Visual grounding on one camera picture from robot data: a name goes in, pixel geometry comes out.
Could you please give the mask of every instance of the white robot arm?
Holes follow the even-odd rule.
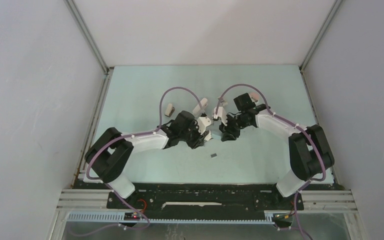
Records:
[[[286,122],[274,117],[265,104],[256,105],[256,100],[245,93],[234,99],[239,113],[226,114],[223,107],[214,109],[213,119],[221,120],[221,141],[234,141],[240,136],[241,129],[254,126],[266,129],[289,144],[289,158],[291,170],[274,186],[272,192],[277,201],[282,201],[299,190],[314,175],[322,172],[320,162],[314,149],[309,149],[309,143],[304,134]],[[330,168],[335,159],[329,147],[323,129],[319,125],[306,127],[299,125],[314,142],[322,157],[324,167]]]
[[[111,186],[124,199],[129,197],[135,186],[122,173],[131,154],[152,150],[167,149],[176,146],[180,141],[195,149],[203,146],[211,137],[211,131],[207,130],[213,122],[206,115],[195,119],[195,116],[187,111],[180,112],[175,120],[163,124],[161,128],[149,135],[126,137],[115,142],[103,151],[93,163],[90,174],[98,176],[100,180]],[[115,127],[108,128],[95,144],[85,154],[87,163],[90,163],[94,155],[109,141],[122,136]]]

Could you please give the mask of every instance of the light blue table surface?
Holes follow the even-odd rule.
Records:
[[[168,88],[186,87],[199,98],[207,98],[210,116],[217,98],[237,83],[261,90],[277,114],[307,126],[316,123],[296,65],[117,66],[95,140],[110,127],[123,133],[153,130],[159,123],[160,98]],[[226,110],[236,113],[233,99],[248,92],[253,90],[237,87],[229,91],[224,97]],[[175,107],[172,119],[182,110],[192,112],[197,105],[183,90],[166,95],[163,111],[168,103]],[[169,120],[163,116],[163,123]],[[219,125],[215,122],[211,129],[218,131]],[[248,127],[236,141],[212,139],[197,149],[180,142],[169,149],[133,154],[123,173],[137,183],[250,184],[275,183],[290,169],[288,144],[264,129]],[[330,169],[323,183],[333,183]]]

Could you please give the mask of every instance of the cable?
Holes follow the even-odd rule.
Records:
[[[190,94],[193,95],[193,97],[196,99],[196,101],[198,102],[198,105],[201,109],[201,111],[204,111],[203,109],[203,106],[201,104],[201,101],[200,99],[197,97],[197,95],[191,91],[190,89],[186,88],[186,87],[182,87],[182,86],[175,86],[175,87],[171,87],[169,89],[167,89],[161,96],[161,100],[159,101],[159,124],[158,124],[158,127],[153,130],[153,131],[145,131],[145,132],[139,132],[139,133],[135,133],[135,134],[126,134],[126,135],[123,135],[123,136],[119,136],[111,141],[109,141],[107,144],[105,144],[101,149],[98,150],[98,152],[92,157],[92,159],[90,160],[89,164],[87,165],[87,169],[86,169],[86,176],[88,179],[90,180],[99,180],[100,178],[99,177],[91,177],[90,175],[90,171],[91,171],[91,168],[92,168],[92,165],[94,164],[94,162],[97,160],[97,158],[99,157],[99,155],[102,154],[103,151],[107,150],[107,148],[112,145],[113,143],[117,142],[117,141],[120,141],[122,139],[125,139],[125,138],[130,138],[132,135],[135,135],[135,137],[138,137],[138,136],[146,136],[146,135],[151,135],[153,134],[153,132],[158,132],[160,129],[161,129],[161,126],[163,125],[163,100],[164,100],[164,97],[166,96],[166,94],[172,90],[175,90],[175,89],[181,89],[181,90],[185,90],[187,92],[189,92]],[[112,189],[112,187],[109,185],[109,184],[105,184],[110,190],[112,190],[114,192],[114,194],[123,202],[124,205],[126,205],[129,209],[133,210],[135,213],[138,213],[140,214],[147,222],[146,226],[143,226],[143,227],[130,227],[130,226],[124,226],[125,229],[129,228],[129,229],[133,229],[133,230],[142,230],[142,229],[145,229],[147,228],[151,222],[150,220],[148,219],[148,217],[146,215],[143,214],[143,212],[140,212],[139,210],[137,210],[136,208],[134,208],[133,206],[131,206],[130,204],[128,204],[123,198],[122,196],[120,196],[115,190]],[[145,202],[145,207],[143,208],[143,211],[145,211],[145,208],[147,207],[147,203]],[[113,224],[108,224],[108,225],[105,225],[101,228],[98,228],[96,230],[93,230],[91,232],[88,232],[88,233],[83,233],[83,234],[77,234],[77,233],[74,233],[71,231],[71,229],[69,228],[68,229],[68,232],[75,236],[75,237],[86,237],[86,236],[90,236],[90,235],[93,235],[101,230],[104,230],[104,229],[107,229],[107,228],[111,228],[111,227],[115,227],[115,226],[123,226],[121,223],[113,223]]]
[[[143,229],[146,229],[147,227],[149,227],[149,225],[151,224],[150,220],[148,219],[147,216],[144,215],[143,212],[140,212],[139,210],[137,210],[136,208],[132,207],[130,204],[128,204],[126,202],[126,200],[124,200],[122,198],[122,196],[120,196],[116,191],[114,191],[111,186],[109,184],[105,184],[109,189],[111,189],[111,191],[123,202],[124,205],[126,205],[129,209],[133,210],[135,213],[138,213],[140,214],[145,220],[146,220],[146,226],[141,226],[141,227],[131,227],[131,226],[126,226],[126,225],[123,225],[121,223],[111,223],[111,224],[108,224],[108,225],[105,225],[103,227],[100,227],[98,229],[95,229],[91,232],[87,232],[87,233],[75,233],[72,231],[72,229],[69,227],[68,228],[68,232],[75,236],[75,237],[87,237],[87,236],[90,236],[90,235],[93,235],[93,234],[96,234],[97,232],[100,232],[104,229],[107,229],[107,228],[112,228],[112,227],[121,227],[123,226],[123,229],[126,230],[126,229],[133,229],[133,230],[143,230]],[[144,203],[145,203],[145,207],[143,208],[143,211],[145,211],[145,209],[147,208],[147,203],[145,202],[145,200],[143,199],[140,199],[142,200]]]
[[[290,201],[290,203],[292,204],[292,210],[289,212],[289,215],[292,216],[295,214],[295,203],[292,200]]]
[[[272,115],[273,117],[281,120],[282,122],[284,123],[287,123],[289,125],[291,125],[292,127],[298,129],[302,134],[304,134],[305,138],[307,138],[308,142],[310,143],[310,145],[312,146],[312,148],[314,149],[314,152],[317,156],[317,159],[318,159],[318,162],[320,163],[320,166],[321,166],[321,173],[322,173],[322,177],[320,179],[317,179],[317,178],[312,178],[311,180],[312,181],[318,181],[318,182],[322,182],[326,179],[326,168],[325,168],[325,164],[323,163],[323,160],[322,160],[322,156],[320,155],[319,153],[319,150],[317,149],[316,145],[314,144],[313,140],[311,139],[311,137],[306,133],[306,131],[300,127],[298,124],[282,117],[282,116],[279,116],[277,114],[275,114],[274,112],[272,112],[272,110],[270,109],[269,107],[269,104],[267,102],[267,99],[266,97],[263,95],[263,93],[258,90],[256,87],[252,86],[252,85],[249,85],[249,84],[245,84],[245,83],[238,83],[238,84],[234,84],[230,87],[228,87],[224,92],[223,94],[219,97],[218,99],[218,103],[217,103],[217,107],[215,109],[215,114],[218,113],[219,111],[219,107],[220,107],[220,103],[222,102],[223,100],[223,97],[225,96],[225,94],[232,88],[235,88],[235,87],[248,87],[248,88],[251,88],[251,89],[254,89],[255,91],[257,91],[258,94],[261,95],[262,97],[262,100],[264,101],[264,104],[267,106],[267,112]]]
[[[151,135],[151,134],[153,134],[153,132],[158,132],[161,129],[161,126],[163,125],[163,109],[162,108],[163,108],[164,97],[166,96],[166,94],[168,92],[173,91],[175,89],[181,89],[181,90],[185,90],[185,91],[191,93],[195,97],[196,101],[198,101],[198,104],[199,104],[199,107],[201,108],[201,111],[203,111],[203,105],[201,104],[200,99],[197,97],[197,95],[193,91],[189,90],[186,87],[182,87],[182,86],[175,86],[175,87],[167,89],[164,92],[164,94],[162,94],[161,100],[159,101],[159,124],[158,124],[158,127],[155,130],[153,130],[153,131],[145,131],[145,132],[139,132],[139,133],[135,133],[135,134],[126,134],[126,135],[123,135],[123,136],[116,137],[113,140],[109,141],[101,149],[99,149],[99,151],[92,157],[92,159],[90,160],[89,164],[87,165],[86,177],[88,179],[90,179],[90,180],[99,180],[100,179],[99,177],[92,177],[90,175],[91,167],[94,164],[94,162],[96,161],[96,159],[102,154],[102,152],[107,150],[107,148],[110,145],[112,145],[113,143],[118,142],[118,141],[120,141],[122,139],[130,138],[132,135],[134,135],[135,137]]]
[[[310,143],[311,147],[313,148],[316,156],[317,156],[317,159],[318,159],[318,162],[320,163],[320,166],[321,166],[321,173],[322,173],[322,177],[321,178],[311,178],[309,181],[307,181],[300,189],[298,189],[298,191],[295,193],[295,196],[294,196],[294,204],[293,204],[293,208],[294,208],[294,215],[296,217],[296,222],[298,224],[298,230],[299,232],[301,233],[302,237],[305,239],[306,235],[311,239],[312,237],[306,232],[303,230],[303,228],[301,227],[301,224],[300,224],[300,219],[298,217],[298,212],[297,212],[297,199],[298,199],[298,192],[302,191],[304,188],[306,188],[311,181],[318,181],[318,182],[322,182],[326,179],[326,168],[325,168],[325,164],[323,163],[323,160],[322,160],[322,156],[320,155],[319,153],[319,150],[317,149],[316,145],[314,144],[313,140],[311,139],[311,137],[308,135],[308,133],[306,133],[306,131],[300,127],[298,124],[282,117],[282,116],[279,116],[277,114],[275,114],[269,107],[269,104],[267,102],[267,99],[266,97],[263,95],[263,93],[258,90],[256,87],[252,86],[252,85],[249,85],[249,84],[245,84],[245,83],[238,83],[238,84],[234,84],[230,87],[228,87],[224,92],[223,94],[220,96],[220,98],[218,99],[218,103],[217,103],[217,107],[215,109],[215,114],[217,114],[217,112],[219,111],[219,107],[220,107],[220,103],[222,102],[223,100],[223,97],[225,96],[225,94],[232,88],[235,88],[235,87],[248,87],[248,88],[251,88],[251,89],[254,89],[255,91],[257,91],[258,94],[261,95],[262,97],[262,100],[264,101],[264,104],[266,105],[266,109],[267,109],[267,112],[272,115],[273,117],[281,120],[282,122],[284,123],[287,123],[289,125],[291,125],[292,127],[298,129],[302,134],[304,134],[305,138],[307,138],[308,142]]]
[[[148,206],[147,202],[146,202],[145,200],[143,200],[142,198],[139,199],[139,200],[137,200],[137,201],[138,201],[138,202],[143,202],[142,213],[144,213],[144,212],[145,212],[145,209],[147,209],[147,206]]]

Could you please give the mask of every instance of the black mounting plate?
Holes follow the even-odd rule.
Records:
[[[265,220],[264,211],[291,211],[291,201],[274,204],[269,184],[161,184],[135,183],[136,191],[126,201],[143,209],[151,219],[182,220]],[[167,202],[218,203],[220,205],[170,205]],[[108,209],[128,209],[113,193],[108,195]],[[297,205],[303,210],[303,202]]]

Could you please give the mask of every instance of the transparent panel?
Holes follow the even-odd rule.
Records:
[[[344,219],[340,213],[299,215],[302,228],[314,240],[349,240],[350,236]],[[144,230],[123,230],[122,227],[109,227],[95,234],[75,237],[67,229],[76,234],[89,233],[108,225],[102,222],[67,222],[64,240],[302,240],[298,230],[277,231],[268,224],[151,224]]]

